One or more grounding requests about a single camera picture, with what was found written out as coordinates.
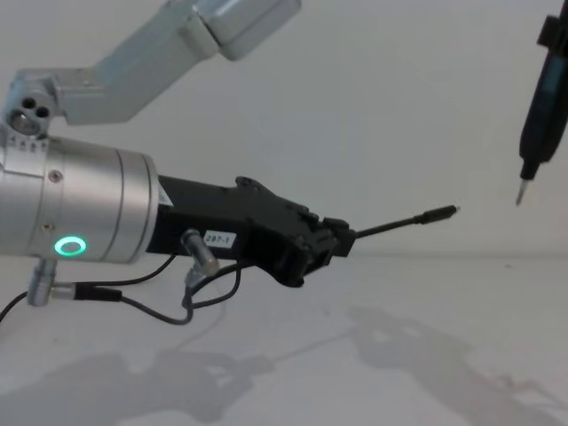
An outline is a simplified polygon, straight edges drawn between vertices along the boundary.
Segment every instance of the white wall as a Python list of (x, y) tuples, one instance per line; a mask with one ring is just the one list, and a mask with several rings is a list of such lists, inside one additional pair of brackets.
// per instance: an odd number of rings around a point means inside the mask
[[(3, 0), (2, 87), (19, 67), (95, 62), (161, 3)], [(248, 59), (200, 65), (127, 125), (54, 133), (144, 151), (182, 178), (249, 175), (356, 226), (463, 208), (451, 224), (365, 250), (568, 254), (566, 146), (523, 208), (513, 203), (545, 57), (535, 42), (561, 3), (306, 0)]]

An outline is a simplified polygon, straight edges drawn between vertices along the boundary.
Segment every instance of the screwdriver tip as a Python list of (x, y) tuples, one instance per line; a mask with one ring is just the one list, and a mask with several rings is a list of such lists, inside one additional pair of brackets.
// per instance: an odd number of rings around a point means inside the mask
[(518, 192), (518, 196), (517, 196), (517, 202), (516, 205), (517, 207), (521, 205), (521, 203), (523, 202), (523, 198), (525, 197), (525, 193), (526, 193), (526, 188), (529, 185), (529, 181), (528, 180), (524, 180), (521, 183), (521, 189)]

